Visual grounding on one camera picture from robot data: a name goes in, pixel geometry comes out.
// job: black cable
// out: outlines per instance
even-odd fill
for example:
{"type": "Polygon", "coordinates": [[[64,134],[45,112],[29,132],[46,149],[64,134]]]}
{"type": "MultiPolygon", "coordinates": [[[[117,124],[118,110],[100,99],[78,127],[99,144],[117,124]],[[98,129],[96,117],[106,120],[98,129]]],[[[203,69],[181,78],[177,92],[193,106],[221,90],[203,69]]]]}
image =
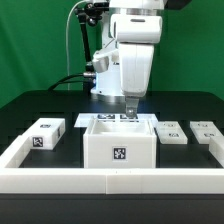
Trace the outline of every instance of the black cable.
{"type": "Polygon", "coordinates": [[[74,74],[74,75],[68,75],[68,76],[66,76],[66,77],[64,77],[64,78],[62,78],[62,79],[60,79],[59,81],[57,81],[57,82],[64,82],[64,81],[66,81],[66,80],[68,80],[68,79],[72,79],[72,78],[75,78],[75,77],[83,77],[83,73],[78,73],[78,74],[74,74]]]}
{"type": "Polygon", "coordinates": [[[57,82],[55,83],[54,85],[50,86],[48,88],[48,91],[52,91],[54,90],[58,85],[61,85],[61,84],[68,84],[68,83],[92,83],[91,81],[64,81],[64,82],[57,82]]]}
{"type": "Polygon", "coordinates": [[[52,86],[50,86],[48,88],[48,90],[53,90],[56,86],[58,86],[59,84],[61,84],[61,82],[64,82],[66,80],[69,80],[69,79],[72,79],[72,78],[76,78],[76,77],[83,77],[83,74],[82,73],[78,73],[78,74],[75,74],[75,75],[69,75],[69,76],[66,76],[62,79],[60,79],[59,81],[57,81],[55,84],[53,84],[52,86]]]}

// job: black tabletop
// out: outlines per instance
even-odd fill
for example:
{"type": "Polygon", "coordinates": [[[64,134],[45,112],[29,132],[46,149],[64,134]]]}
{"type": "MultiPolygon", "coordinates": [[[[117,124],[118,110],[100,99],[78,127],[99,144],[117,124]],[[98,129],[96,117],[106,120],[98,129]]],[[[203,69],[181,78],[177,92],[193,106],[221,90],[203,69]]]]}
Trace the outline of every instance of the black tabletop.
{"type": "MultiPolygon", "coordinates": [[[[0,154],[38,118],[65,118],[66,133],[53,151],[31,150],[20,168],[82,168],[79,113],[124,113],[124,104],[92,100],[82,91],[31,91],[0,109],[0,154]]],[[[187,145],[157,142],[157,168],[222,168],[190,121],[213,121],[224,134],[224,101],[204,92],[148,92],[138,113],[178,121],[187,145]]],[[[1,223],[218,223],[223,195],[0,195],[1,223]]]]}

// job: white cube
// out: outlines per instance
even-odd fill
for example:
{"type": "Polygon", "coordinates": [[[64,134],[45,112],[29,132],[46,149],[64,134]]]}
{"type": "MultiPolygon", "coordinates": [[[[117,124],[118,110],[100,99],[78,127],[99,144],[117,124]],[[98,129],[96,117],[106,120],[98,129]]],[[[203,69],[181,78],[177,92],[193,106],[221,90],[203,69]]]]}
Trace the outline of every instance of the white cube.
{"type": "Polygon", "coordinates": [[[209,152],[224,167],[224,136],[211,137],[209,142],[209,152]]]}
{"type": "Polygon", "coordinates": [[[54,149],[65,133],[65,119],[40,118],[23,135],[28,136],[32,149],[54,149]]]}
{"type": "Polygon", "coordinates": [[[84,168],[154,168],[156,138],[150,121],[92,119],[84,134],[84,168]]]}
{"type": "Polygon", "coordinates": [[[212,121],[190,122],[190,127],[200,144],[209,144],[211,137],[222,136],[212,121]]]}
{"type": "Polygon", "coordinates": [[[187,144],[187,137],[177,121],[161,121],[156,130],[162,144],[187,144]]]}

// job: green wall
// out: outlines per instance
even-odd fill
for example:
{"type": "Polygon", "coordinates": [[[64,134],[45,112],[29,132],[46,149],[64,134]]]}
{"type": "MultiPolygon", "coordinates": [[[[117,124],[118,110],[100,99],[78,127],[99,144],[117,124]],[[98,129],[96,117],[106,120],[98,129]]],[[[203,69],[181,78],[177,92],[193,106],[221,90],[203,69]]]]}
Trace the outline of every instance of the green wall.
{"type": "MultiPolygon", "coordinates": [[[[66,75],[65,27],[75,2],[0,0],[0,107],[25,91],[47,89],[66,75]]],[[[223,0],[192,0],[182,11],[163,13],[150,89],[201,90],[224,99],[223,8],[223,0]]],[[[94,51],[97,32],[88,31],[94,51]]],[[[80,35],[74,17],[70,73],[84,71],[80,35]]]]}

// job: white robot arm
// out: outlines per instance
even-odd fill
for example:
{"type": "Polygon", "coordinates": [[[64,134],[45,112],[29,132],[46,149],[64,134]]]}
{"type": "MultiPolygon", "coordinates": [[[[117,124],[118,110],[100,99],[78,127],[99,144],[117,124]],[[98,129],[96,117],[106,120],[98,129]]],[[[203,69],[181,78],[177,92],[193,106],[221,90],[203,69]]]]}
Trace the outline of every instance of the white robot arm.
{"type": "Polygon", "coordinates": [[[181,9],[191,0],[86,1],[89,4],[80,12],[89,16],[89,24],[102,20],[102,49],[91,62],[96,72],[92,96],[109,102],[125,99],[127,117],[135,117],[139,98],[148,88],[154,44],[161,37],[157,10],[181,9]]]}
{"type": "MultiPolygon", "coordinates": [[[[162,18],[156,16],[155,10],[164,9],[166,2],[167,0],[110,1],[109,7],[114,13],[110,18],[109,31],[116,45],[114,48],[98,51],[94,55],[93,65],[97,72],[104,72],[106,75],[105,70],[109,66],[113,67],[108,56],[117,54],[114,58],[120,66],[119,69],[112,69],[112,73],[119,73],[119,80],[113,82],[119,82],[118,94],[125,96],[128,117],[136,116],[138,100],[148,88],[153,44],[159,43],[162,31],[162,18]]],[[[98,79],[98,82],[108,82],[105,77],[102,80],[98,79]]]]}

